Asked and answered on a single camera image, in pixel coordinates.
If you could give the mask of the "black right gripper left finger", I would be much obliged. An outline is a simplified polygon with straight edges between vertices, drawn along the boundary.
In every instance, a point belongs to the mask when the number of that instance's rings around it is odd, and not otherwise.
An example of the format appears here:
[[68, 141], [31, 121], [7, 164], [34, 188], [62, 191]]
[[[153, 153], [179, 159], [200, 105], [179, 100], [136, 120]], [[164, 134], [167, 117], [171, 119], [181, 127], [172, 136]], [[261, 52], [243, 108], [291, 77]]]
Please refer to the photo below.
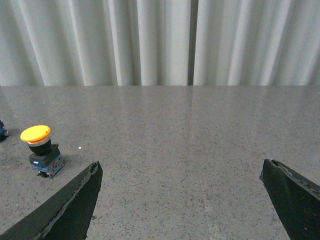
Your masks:
[[93, 162], [42, 205], [0, 235], [2, 240], [84, 240], [103, 170]]

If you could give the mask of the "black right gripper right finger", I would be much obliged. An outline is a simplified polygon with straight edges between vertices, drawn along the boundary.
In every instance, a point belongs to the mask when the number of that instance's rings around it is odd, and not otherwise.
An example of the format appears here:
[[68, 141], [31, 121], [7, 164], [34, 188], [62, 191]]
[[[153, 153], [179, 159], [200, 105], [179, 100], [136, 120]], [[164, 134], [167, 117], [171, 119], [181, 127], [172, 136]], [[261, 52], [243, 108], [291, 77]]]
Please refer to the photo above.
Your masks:
[[320, 186], [275, 159], [265, 159], [259, 179], [291, 240], [320, 238]]

